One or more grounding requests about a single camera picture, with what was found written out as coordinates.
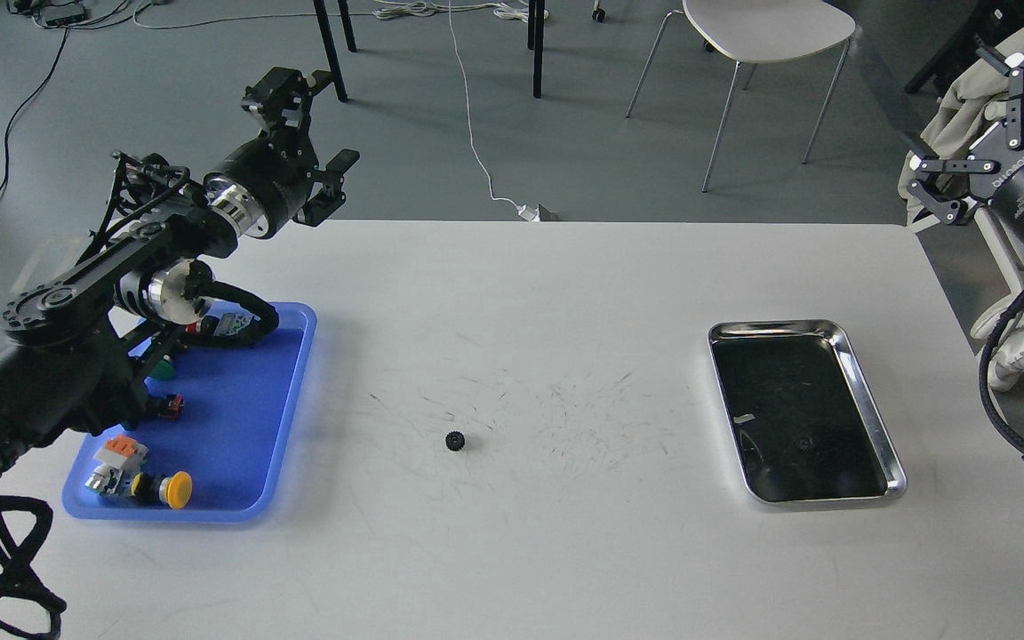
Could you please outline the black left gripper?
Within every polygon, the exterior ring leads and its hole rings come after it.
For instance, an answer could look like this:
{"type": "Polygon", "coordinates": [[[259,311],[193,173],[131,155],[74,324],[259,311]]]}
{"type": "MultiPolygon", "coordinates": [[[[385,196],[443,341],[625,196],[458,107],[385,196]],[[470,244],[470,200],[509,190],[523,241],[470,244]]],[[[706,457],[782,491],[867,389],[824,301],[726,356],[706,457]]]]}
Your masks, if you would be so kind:
{"type": "Polygon", "coordinates": [[[345,174],[361,154],[338,151],[318,170],[309,135],[313,99],[332,81],[329,70],[303,76],[272,68],[244,89],[241,109],[259,120],[261,133],[204,177],[208,202],[227,216],[236,234],[271,239],[289,221],[316,228],[346,202],[345,174]],[[319,188],[310,197],[314,183],[319,188]]]}

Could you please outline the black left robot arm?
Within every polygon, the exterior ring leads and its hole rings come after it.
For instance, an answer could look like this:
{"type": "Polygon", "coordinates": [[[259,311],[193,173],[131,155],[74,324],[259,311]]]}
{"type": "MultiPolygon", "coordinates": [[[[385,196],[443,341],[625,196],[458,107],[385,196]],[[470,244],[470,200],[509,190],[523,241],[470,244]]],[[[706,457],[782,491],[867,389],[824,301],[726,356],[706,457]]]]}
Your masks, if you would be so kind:
{"type": "MultiPolygon", "coordinates": [[[[313,99],[338,83],[329,70],[269,70],[241,99],[260,133],[200,182],[158,154],[116,154],[106,213],[83,254],[0,313],[0,479],[69,430],[178,416],[181,397],[151,396],[146,385],[175,349],[248,348],[276,330],[272,304],[217,280],[204,258],[225,259],[241,236],[269,239],[289,221],[316,227],[345,203],[359,154],[321,164],[309,135],[313,99]]],[[[44,500],[0,493],[0,601],[44,609],[44,639],[60,637],[67,607],[32,567],[52,520],[44,500]]],[[[3,620],[0,629],[31,636],[3,620]]]]}

